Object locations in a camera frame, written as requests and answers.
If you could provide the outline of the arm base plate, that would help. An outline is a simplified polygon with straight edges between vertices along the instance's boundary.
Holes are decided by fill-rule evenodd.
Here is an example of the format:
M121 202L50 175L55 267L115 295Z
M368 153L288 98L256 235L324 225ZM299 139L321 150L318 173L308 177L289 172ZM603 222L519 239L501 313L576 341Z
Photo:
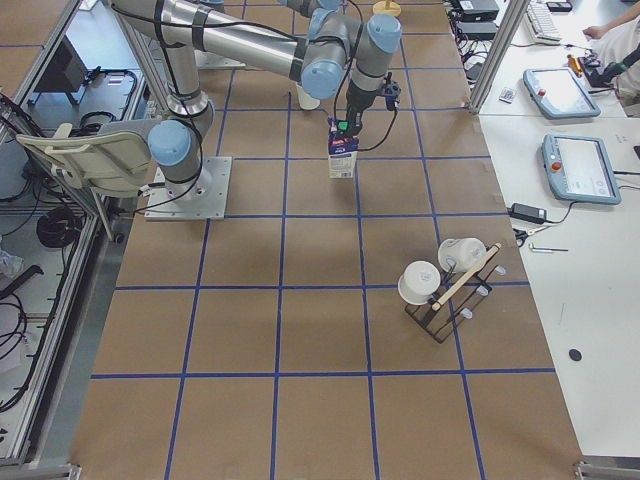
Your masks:
M195 185L166 182L160 167L154 181L163 186L150 190L150 208L143 211L149 221L223 220L226 213L233 159L207 156Z
M194 51L196 66L199 70L231 70L245 69L247 65L243 62L230 59L215 53Z

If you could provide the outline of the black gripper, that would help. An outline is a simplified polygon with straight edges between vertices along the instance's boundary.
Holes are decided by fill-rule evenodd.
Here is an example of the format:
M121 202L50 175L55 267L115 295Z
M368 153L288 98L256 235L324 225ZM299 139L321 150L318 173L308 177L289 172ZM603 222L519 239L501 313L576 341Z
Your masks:
M354 137L362 129L364 111L373 104L373 93L361 89L348 89L346 94L347 136Z

